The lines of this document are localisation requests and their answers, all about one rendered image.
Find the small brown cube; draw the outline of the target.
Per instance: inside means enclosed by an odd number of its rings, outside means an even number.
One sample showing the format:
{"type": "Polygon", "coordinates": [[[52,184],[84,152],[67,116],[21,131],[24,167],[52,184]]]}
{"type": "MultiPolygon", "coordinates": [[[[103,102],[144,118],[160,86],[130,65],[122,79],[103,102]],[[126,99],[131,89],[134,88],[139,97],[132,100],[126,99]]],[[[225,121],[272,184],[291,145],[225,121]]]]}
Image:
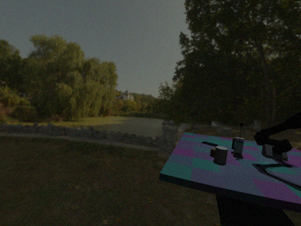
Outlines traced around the small brown cube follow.
{"type": "Polygon", "coordinates": [[[215,155],[215,148],[211,149],[210,155],[214,156],[215,155]]]}

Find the black cylinder with grey top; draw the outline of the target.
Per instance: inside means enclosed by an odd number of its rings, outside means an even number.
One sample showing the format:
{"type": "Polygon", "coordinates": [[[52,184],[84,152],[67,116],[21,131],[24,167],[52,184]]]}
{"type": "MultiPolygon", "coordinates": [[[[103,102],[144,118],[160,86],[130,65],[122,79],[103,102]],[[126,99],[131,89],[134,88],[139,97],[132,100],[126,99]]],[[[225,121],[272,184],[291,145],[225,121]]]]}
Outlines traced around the black cylinder with grey top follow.
{"type": "Polygon", "coordinates": [[[228,149],[223,146],[217,146],[215,150],[214,160],[217,162],[226,163],[228,149]]]}

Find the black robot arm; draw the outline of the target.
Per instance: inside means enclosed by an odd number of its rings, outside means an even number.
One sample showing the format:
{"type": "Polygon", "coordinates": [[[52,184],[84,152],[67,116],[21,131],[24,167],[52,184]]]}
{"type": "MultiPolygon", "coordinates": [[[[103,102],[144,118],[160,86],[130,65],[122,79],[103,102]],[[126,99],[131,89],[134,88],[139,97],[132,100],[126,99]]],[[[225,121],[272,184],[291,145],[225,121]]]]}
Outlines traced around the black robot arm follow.
{"type": "Polygon", "coordinates": [[[288,152],[292,149],[292,146],[287,139],[275,140],[268,138],[271,135],[282,132],[287,129],[300,129],[301,128],[301,112],[291,116],[285,122],[276,126],[262,129],[254,136],[257,145],[272,145],[273,154],[282,155],[282,153],[288,152]]]}

